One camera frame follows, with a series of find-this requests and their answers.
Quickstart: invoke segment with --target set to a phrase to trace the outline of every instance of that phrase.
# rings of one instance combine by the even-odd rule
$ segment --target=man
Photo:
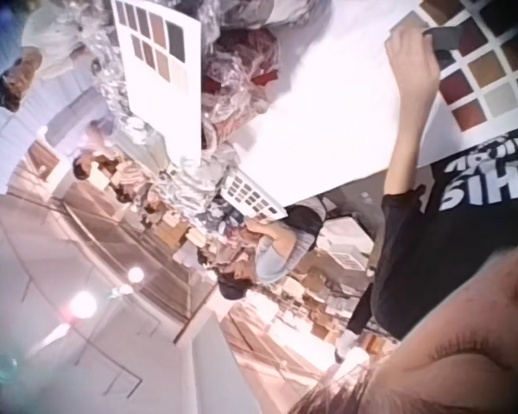
[[[288,207],[287,217],[276,222],[247,219],[241,237],[255,251],[243,249],[230,264],[217,266],[221,293],[237,300],[254,284],[282,279],[314,248],[325,219],[326,208],[317,197]]]
[[[401,114],[384,185],[384,241],[374,282],[338,341],[339,358],[371,316],[402,340],[489,258],[518,246],[518,129],[433,164],[420,209],[424,187],[413,189],[420,138],[439,83],[430,41],[409,29],[386,45]]]
[[[0,106],[17,112],[36,78],[50,79],[73,69],[73,62],[88,54],[79,27],[58,22],[62,8],[44,3],[32,13],[22,33],[22,55],[0,76]]]

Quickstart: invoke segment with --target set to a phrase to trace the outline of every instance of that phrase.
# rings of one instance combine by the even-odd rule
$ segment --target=black t-shirt
[[[518,130],[433,165],[420,187],[385,196],[385,238],[371,294],[378,324],[402,339],[495,252],[518,245]]]

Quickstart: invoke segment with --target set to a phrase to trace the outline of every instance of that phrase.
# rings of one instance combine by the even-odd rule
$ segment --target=eye
[[[503,371],[511,371],[512,367],[504,358],[500,347],[490,338],[489,335],[480,335],[477,332],[456,336],[450,341],[438,345],[434,349],[431,359],[435,362],[454,355],[477,354],[484,356]]]

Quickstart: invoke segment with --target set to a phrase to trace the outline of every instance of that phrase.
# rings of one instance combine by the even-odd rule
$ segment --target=black bag
[[[286,208],[287,217],[282,218],[282,222],[292,229],[304,231],[314,237],[314,242],[309,248],[309,252],[317,247],[317,239],[320,230],[322,230],[325,222],[315,210],[305,205],[290,205]]]

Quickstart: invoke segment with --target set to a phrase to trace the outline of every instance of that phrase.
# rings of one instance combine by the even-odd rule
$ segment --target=white table
[[[331,16],[277,32],[274,102],[232,138],[241,170],[283,206],[386,169],[395,143],[398,91],[383,43],[419,0],[332,4]],[[462,135],[438,97],[428,125],[421,166],[517,128],[518,110]]]

